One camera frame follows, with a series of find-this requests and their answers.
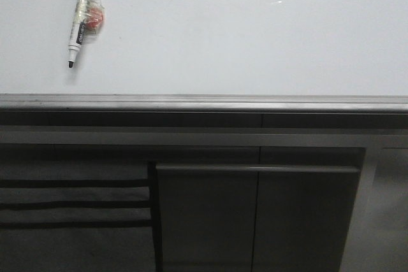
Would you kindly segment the white whiteboard marker with tape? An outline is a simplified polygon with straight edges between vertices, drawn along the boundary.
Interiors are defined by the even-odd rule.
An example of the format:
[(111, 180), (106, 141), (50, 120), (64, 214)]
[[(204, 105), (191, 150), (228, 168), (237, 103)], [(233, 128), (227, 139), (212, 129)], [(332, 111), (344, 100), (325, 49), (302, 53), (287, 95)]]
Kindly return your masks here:
[(74, 67), (85, 39), (86, 22), (91, 14), (91, 0), (76, 0), (75, 13), (68, 43), (68, 67)]

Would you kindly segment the grey cloth with black stripes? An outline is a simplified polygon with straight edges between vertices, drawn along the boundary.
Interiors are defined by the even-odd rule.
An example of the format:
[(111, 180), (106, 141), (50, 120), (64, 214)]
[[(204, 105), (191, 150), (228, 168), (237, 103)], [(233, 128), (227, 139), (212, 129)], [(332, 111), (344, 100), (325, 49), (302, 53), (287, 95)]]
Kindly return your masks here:
[(1, 173), (2, 271), (155, 271), (145, 164), (48, 162)]

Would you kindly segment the white whiteboard with metal frame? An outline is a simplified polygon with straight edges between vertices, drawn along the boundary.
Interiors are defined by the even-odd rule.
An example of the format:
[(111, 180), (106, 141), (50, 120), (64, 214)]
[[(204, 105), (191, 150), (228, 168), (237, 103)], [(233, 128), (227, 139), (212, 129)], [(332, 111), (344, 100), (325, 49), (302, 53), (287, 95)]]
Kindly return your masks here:
[(407, 111), (407, 0), (1, 0), (1, 108)]

